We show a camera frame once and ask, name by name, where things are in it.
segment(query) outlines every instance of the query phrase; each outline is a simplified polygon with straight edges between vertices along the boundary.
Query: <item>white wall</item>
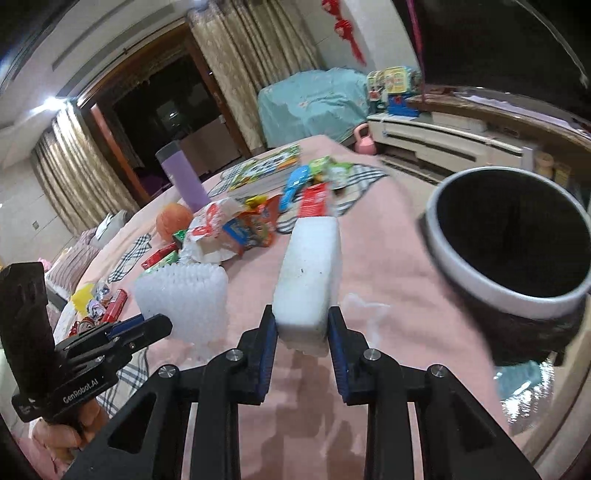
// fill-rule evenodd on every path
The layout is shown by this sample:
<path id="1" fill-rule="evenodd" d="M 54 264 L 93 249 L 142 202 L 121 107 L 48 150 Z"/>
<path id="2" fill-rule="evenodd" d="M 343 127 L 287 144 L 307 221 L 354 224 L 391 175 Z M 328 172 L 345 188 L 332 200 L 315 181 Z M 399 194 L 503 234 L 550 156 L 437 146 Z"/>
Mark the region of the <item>white wall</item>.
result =
<path id="1" fill-rule="evenodd" d="M 51 207 L 28 160 L 0 169 L 0 258 L 52 261 L 76 241 Z"/>
<path id="2" fill-rule="evenodd" d="M 322 10 L 320 0 L 293 0 L 328 68 L 348 67 L 361 72 L 418 61 L 404 25 L 391 0 L 341 0 L 343 18 L 353 23 L 353 35 L 365 56 L 363 67 L 351 45 L 334 31 L 335 18 Z"/>

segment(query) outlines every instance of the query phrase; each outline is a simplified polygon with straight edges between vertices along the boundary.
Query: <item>door frame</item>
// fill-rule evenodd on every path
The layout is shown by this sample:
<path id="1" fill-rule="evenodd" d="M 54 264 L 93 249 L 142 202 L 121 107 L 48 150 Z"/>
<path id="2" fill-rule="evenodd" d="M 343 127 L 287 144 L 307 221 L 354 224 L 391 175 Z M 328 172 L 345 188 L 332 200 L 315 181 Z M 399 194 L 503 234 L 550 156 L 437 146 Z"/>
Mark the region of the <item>door frame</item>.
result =
<path id="1" fill-rule="evenodd" d="M 248 145 L 240 132 L 236 119 L 228 106 L 219 84 L 217 83 L 215 75 L 209 68 L 201 48 L 191 32 L 189 24 L 186 22 L 182 23 L 178 27 L 174 27 L 155 38 L 138 51 L 130 54 L 128 58 L 116 65 L 100 80 L 81 93 L 78 98 L 78 107 L 83 113 L 85 113 L 85 118 L 92 119 L 96 123 L 95 131 L 100 131 L 103 137 L 105 137 L 105 142 L 111 149 L 112 156 L 115 157 L 115 160 L 121 166 L 122 173 L 126 175 L 128 184 L 130 184 L 134 190 L 134 192 L 132 192 L 134 197 L 144 205 L 148 203 L 150 199 L 139 183 L 138 177 L 129 165 L 129 161 L 123 153 L 124 150 L 117 144 L 116 139 L 113 137 L 110 129 L 104 121 L 100 112 L 100 104 L 105 93 L 120 81 L 142 68 L 143 65 L 151 61 L 155 56 L 162 55 L 166 51 L 179 47 L 191 57 L 193 63 L 197 67 L 205 87 L 214 98 L 217 108 L 224 117 L 228 133 L 230 133 L 238 151 L 244 156 L 244 158 L 252 157 L 252 152 L 248 148 Z"/>

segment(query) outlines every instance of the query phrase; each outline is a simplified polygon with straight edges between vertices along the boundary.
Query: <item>toy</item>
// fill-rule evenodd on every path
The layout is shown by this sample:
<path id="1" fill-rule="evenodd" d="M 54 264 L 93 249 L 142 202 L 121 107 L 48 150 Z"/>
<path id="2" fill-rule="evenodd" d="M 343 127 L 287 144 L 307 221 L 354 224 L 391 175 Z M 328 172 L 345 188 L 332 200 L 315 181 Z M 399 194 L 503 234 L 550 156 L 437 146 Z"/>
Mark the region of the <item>toy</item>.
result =
<path id="1" fill-rule="evenodd" d="M 377 70 L 368 75 L 368 100 L 370 113 L 385 112 L 388 98 L 384 90 L 384 72 Z"/>
<path id="2" fill-rule="evenodd" d="M 407 98 L 420 91 L 421 73 L 411 67 L 393 67 L 384 70 L 384 85 L 388 94 L 388 113 L 390 115 L 418 116 L 419 111 L 409 108 Z"/>

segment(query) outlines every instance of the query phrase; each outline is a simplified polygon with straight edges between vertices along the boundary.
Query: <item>green snack package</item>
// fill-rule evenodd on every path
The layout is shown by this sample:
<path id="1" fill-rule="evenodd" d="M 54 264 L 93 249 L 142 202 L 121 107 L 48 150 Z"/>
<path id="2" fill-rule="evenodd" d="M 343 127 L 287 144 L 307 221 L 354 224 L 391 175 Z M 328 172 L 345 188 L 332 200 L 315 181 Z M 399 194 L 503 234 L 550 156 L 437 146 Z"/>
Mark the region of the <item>green snack package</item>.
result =
<path id="1" fill-rule="evenodd" d="M 312 178 L 314 178 L 318 182 L 323 182 L 326 179 L 326 174 L 328 173 L 328 165 L 332 162 L 332 158 L 330 155 L 326 157 L 318 158 L 317 160 L 312 160 L 309 164 L 310 167 L 310 174 Z"/>
<path id="2" fill-rule="evenodd" d="M 178 232 L 173 234 L 174 244 L 178 247 L 179 250 L 183 248 L 184 238 L 187 235 L 187 230 L 179 230 Z"/>
<path id="3" fill-rule="evenodd" d="M 331 190 L 345 188 L 349 181 L 351 163 L 331 163 L 328 166 L 328 182 Z"/>

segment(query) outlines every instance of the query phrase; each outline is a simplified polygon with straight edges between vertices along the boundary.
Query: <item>teal bed cover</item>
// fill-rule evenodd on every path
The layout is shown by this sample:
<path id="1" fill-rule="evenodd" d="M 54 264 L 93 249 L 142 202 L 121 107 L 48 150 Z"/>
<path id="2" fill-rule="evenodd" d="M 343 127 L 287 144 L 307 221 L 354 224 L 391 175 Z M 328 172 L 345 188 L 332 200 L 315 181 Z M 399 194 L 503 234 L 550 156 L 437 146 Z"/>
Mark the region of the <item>teal bed cover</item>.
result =
<path id="1" fill-rule="evenodd" d="M 263 88 L 259 114 L 267 145 L 280 147 L 313 135 L 342 142 L 369 113 L 367 77 L 349 69 L 312 70 Z"/>

